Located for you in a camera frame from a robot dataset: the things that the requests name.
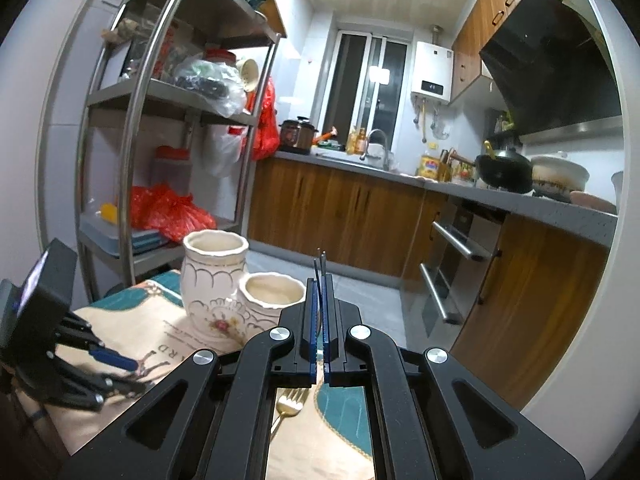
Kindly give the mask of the gold fork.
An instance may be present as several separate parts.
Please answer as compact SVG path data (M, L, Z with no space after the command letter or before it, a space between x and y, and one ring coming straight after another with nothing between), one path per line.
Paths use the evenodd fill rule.
M283 389L276 400L276 416L270 429L270 440L276 436L282 422L287 418L297 416L305 406L311 388Z

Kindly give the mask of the silver fork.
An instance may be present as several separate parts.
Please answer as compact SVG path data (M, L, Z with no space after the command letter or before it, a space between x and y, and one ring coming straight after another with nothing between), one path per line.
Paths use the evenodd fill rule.
M314 274L318 288L320 308L326 307L326 252L318 249L318 255L314 258Z

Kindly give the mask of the white ceramic double utensil holder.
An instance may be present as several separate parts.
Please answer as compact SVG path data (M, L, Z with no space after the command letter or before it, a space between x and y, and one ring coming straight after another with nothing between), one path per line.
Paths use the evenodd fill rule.
M306 286L292 276L250 273L250 244L239 234L196 231L182 244L183 307L194 330L207 341L226 336L242 346L276 327L284 309L306 298Z

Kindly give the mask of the built-in steel oven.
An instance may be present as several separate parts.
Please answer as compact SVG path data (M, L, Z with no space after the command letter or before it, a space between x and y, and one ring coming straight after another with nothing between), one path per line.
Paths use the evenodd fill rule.
M450 198L431 222L433 251L420 264L420 317L430 346L449 350L462 332L497 257L506 213L472 200Z

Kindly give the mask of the red plastic bag low shelf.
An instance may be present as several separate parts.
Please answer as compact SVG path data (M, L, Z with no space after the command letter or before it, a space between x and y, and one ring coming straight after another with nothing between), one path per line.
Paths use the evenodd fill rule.
M191 194L178 195L166 183L132 188L130 220L134 229L157 230L175 243L193 232L217 229L215 218L196 206Z

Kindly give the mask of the stainless steel shelf rack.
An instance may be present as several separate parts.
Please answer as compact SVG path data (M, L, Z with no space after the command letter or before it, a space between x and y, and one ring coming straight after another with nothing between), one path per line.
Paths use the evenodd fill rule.
M90 139L91 115L96 110L121 110L122 140L119 144L115 170L116 203L120 211L118 227L118 251L111 256L82 231L76 233L80 272L89 300L99 299L100 292L94 264L101 261L119 278L125 287L137 284L139 278L161 266L177 261L183 249L176 244L165 245L137 255L132 249L129 222L131 188L134 184L134 155L145 116L180 120L184 125L184 138L190 141L193 130L199 125L242 126L251 138L256 136L260 110L264 102L268 78L276 58L280 34L260 18L245 0L124 0L112 23L118 25L126 12L140 9L145 3L160 9L160 15L152 28L138 72L129 80L102 88L100 83L106 69L110 47L103 47L96 62L82 113L77 144L75 168L74 213L82 214L87 205L87 148ZM153 70L162 43L173 20L192 25L205 40L216 42L228 50L265 48L264 66L259 75L255 93L256 108L224 118L214 111L204 96L154 78Z

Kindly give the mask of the yellow oil bottle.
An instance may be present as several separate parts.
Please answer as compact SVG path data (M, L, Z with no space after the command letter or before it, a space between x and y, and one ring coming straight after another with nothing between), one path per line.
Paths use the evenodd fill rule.
M440 151L437 142L427 142L426 150L421 155L416 174L425 179L438 180Z

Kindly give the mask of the black wok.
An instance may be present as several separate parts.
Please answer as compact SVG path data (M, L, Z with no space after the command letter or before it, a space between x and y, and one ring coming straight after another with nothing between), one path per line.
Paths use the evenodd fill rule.
M533 189L533 165L515 148L497 152L488 140L485 153L475 159L480 178L491 188L502 188L511 193L526 194Z

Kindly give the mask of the chrome sink faucet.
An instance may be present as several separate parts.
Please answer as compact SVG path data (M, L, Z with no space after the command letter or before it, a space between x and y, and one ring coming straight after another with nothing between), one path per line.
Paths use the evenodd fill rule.
M367 136L366 148L360 156L362 162L376 160L378 166L388 171L390 170L390 140L388 135L381 129L372 129Z

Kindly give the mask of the white hanging plastic bag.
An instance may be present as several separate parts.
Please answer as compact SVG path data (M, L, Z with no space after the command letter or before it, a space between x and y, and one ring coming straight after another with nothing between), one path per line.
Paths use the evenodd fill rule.
M202 165L212 177L228 177L240 160L244 145L245 128L215 126L206 128L202 143Z

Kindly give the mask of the white ceramic pot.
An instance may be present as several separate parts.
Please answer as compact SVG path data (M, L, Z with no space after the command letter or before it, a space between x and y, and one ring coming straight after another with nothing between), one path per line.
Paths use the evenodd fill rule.
M535 196L569 203L571 192L585 191L590 173L582 165L558 155L537 155L530 161Z

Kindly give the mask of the red hanging plastic bag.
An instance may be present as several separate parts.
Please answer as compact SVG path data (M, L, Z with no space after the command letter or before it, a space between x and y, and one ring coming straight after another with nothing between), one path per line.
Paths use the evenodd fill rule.
M269 77L264 98L262 99L262 108L260 109L252 149L252 159L255 162L272 156L280 145L277 113L274 109L276 99L276 88L274 88L273 78Z

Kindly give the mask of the clear plastic bag on shelf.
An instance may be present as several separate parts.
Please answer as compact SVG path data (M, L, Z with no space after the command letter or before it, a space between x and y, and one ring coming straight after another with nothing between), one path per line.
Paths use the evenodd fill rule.
M174 69L171 78L175 86L204 96L214 112L222 117L241 114L245 108L246 92L240 74L226 63L192 56Z

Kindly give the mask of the window with sliding frames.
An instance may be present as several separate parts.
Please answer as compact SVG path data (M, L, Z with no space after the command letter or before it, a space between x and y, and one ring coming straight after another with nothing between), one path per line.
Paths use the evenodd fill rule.
M399 125L409 44L372 32L341 30L322 99L320 131L347 150L361 131L382 130L392 140Z

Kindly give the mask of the black range hood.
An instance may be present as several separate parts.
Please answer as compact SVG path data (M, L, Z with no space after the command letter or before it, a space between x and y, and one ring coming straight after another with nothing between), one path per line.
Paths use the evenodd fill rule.
M522 0L480 50L515 129L618 116L620 97L586 21L561 0Z

